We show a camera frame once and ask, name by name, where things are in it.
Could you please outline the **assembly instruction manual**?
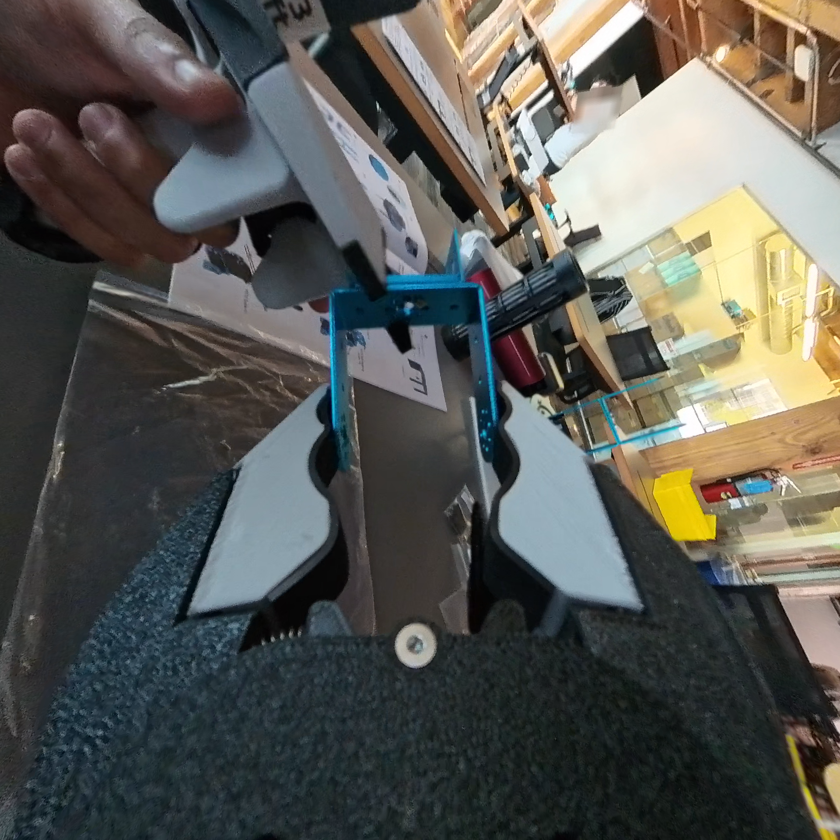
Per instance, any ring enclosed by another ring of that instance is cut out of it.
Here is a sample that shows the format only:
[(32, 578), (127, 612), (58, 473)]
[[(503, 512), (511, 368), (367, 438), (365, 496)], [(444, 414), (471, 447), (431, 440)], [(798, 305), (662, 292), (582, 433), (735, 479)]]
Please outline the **assembly instruction manual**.
[[(423, 275), (429, 251), (406, 183), (313, 85), (308, 84), (308, 89), (383, 222), (389, 272)], [(173, 269), (169, 305), (326, 364), (329, 314), (308, 303), (270, 310), (258, 302), (244, 275), (245, 268), (254, 270), (260, 262), (246, 231), (229, 249), (205, 247)], [(399, 353), (383, 329), (350, 331), (346, 339), (350, 373), (361, 382), (446, 412), (434, 329), (413, 328), (412, 341), (409, 352)]]

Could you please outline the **red fire extinguisher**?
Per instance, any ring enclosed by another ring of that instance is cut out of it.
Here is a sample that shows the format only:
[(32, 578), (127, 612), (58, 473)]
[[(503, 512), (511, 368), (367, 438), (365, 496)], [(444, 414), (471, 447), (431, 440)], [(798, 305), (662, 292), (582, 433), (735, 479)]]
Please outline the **red fire extinguisher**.
[(756, 469), (715, 479), (700, 485), (700, 495), (711, 505), (733, 499), (761, 496), (781, 488), (782, 473), (777, 469)]

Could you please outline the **black cylindrical bit holder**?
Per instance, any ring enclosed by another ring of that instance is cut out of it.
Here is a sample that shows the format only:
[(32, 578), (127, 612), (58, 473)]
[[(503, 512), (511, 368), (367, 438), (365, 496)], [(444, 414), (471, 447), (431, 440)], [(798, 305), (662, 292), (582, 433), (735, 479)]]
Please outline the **black cylindrical bit holder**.
[(489, 338), (504, 338), (588, 291), (577, 258), (565, 250), (487, 300), (485, 313)]

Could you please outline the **yellow plastic bin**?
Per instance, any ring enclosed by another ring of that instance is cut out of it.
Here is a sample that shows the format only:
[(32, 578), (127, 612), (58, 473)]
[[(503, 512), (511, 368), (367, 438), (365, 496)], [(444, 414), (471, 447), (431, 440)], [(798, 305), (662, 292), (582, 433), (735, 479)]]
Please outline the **yellow plastic bin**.
[(670, 471), (654, 480), (654, 498), (675, 541), (707, 542), (717, 537), (717, 518), (705, 513), (692, 486), (694, 470)]

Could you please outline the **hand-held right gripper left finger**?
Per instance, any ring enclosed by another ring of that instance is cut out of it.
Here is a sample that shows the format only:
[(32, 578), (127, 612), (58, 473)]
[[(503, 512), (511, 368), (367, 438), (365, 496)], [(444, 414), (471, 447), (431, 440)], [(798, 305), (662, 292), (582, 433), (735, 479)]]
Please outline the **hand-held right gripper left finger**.
[(244, 613), (289, 592), (339, 538), (329, 486), (340, 460), (320, 385), (238, 463), (191, 594), (188, 618)]

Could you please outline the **grey desk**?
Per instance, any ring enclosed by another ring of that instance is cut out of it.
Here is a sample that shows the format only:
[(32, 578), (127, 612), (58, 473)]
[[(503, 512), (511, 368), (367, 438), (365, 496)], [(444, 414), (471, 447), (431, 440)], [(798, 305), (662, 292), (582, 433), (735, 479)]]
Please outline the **grey desk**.
[[(2, 245), (2, 645), (81, 324), (104, 277), (159, 291), (167, 305), (166, 267), (123, 278), (118, 269), (61, 265)], [(438, 351), (446, 413), (364, 382), (354, 389), (374, 614), (383, 632), (411, 616), (441, 623), (438, 604), (458, 581), (445, 508), (469, 479), (461, 401), (471, 383), (466, 364)], [(33, 738), (65, 673), (49, 696), (12, 698), (2, 689), (2, 739), (21, 747)]]

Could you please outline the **blue metal bracket assembly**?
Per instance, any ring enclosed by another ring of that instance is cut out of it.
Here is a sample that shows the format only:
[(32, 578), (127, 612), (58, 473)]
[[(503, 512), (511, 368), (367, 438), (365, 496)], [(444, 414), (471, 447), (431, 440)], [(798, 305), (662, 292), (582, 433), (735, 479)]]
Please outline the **blue metal bracket assembly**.
[(340, 288), (329, 296), (329, 348), (331, 401), (330, 430), (337, 469), (350, 467), (350, 389), (347, 337), (357, 329), (384, 329), (394, 317), (411, 319), (412, 327), (450, 327), (465, 337), (476, 400), (476, 440), (479, 454), (494, 459), (500, 410), (494, 376), (494, 358), (487, 331), (484, 291), (465, 278), (459, 237), (453, 234), (443, 274), (386, 278), (382, 298), (371, 301), (358, 286)]

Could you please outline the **clear plastic bag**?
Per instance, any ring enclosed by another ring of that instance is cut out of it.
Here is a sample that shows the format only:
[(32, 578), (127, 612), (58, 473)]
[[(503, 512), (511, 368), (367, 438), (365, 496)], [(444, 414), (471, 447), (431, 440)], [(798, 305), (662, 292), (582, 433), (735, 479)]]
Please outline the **clear plastic bag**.
[(111, 595), (219, 474), (326, 382), (319, 364), (114, 276), (94, 283), (2, 645), (50, 695)]

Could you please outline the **wooden workbench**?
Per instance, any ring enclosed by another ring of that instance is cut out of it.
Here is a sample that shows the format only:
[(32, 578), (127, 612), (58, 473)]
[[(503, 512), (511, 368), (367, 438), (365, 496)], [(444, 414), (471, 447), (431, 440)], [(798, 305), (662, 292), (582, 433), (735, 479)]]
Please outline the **wooden workbench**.
[(648, 462), (615, 423), (611, 400), (616, 400), (619, 406), (626, 409), (634, 405), (624, 382), (619, 377), (613, 355), (607, 346), (606, 334), (595, 314), (591, 297), (585, 293), (567, 304), (565, 308), (576, 342), (603, 384), (604, 395), (600, 400), (601, 412), (607, 425), (606, 438), (611, 446), (612, 462), (624, 486), (651, 515), (658, 516), (659, 510), (653, 493), (655, 478)]

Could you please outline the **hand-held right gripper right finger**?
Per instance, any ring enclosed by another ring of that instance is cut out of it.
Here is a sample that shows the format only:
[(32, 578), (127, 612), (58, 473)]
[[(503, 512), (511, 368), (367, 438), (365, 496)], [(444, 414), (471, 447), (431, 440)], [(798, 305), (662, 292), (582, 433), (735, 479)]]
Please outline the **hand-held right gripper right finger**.
[(591, 459), (512, 385), (496, 467), (490, 532), (503, 552), (576, 605), (641, 613), (644, 601), (607, 515)]

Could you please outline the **large red striped tube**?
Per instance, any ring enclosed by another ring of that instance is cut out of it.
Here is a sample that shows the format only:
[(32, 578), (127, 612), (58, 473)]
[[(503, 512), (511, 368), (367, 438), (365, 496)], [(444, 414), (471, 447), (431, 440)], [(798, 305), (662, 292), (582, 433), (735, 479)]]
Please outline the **large red striped tube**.
[[(480, 286), (487, 300), (501, 293), (499, 279), (480, 254), (474, 254), (470, 259), (465, 278)], [(531, 397), (541, 392), (545, 385), (543, 368), (522, 329), (494, 340), (491, 348), (504, 380), (522, 396)]]

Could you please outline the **person's left hand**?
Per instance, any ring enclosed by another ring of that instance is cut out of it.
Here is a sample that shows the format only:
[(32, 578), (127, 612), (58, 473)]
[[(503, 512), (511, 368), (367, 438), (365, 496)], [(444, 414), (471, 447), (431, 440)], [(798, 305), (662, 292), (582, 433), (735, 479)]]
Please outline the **person's left hand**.
[(168, 2), (1, 5), (2, 175), (39, 215), (125, 267), (233, 244), (237, 223), (177, 234), (152, 207), (172, 162), (132, 116), (158, 108), (202, 125), (240, 104), (172, 29), (182, 19)]

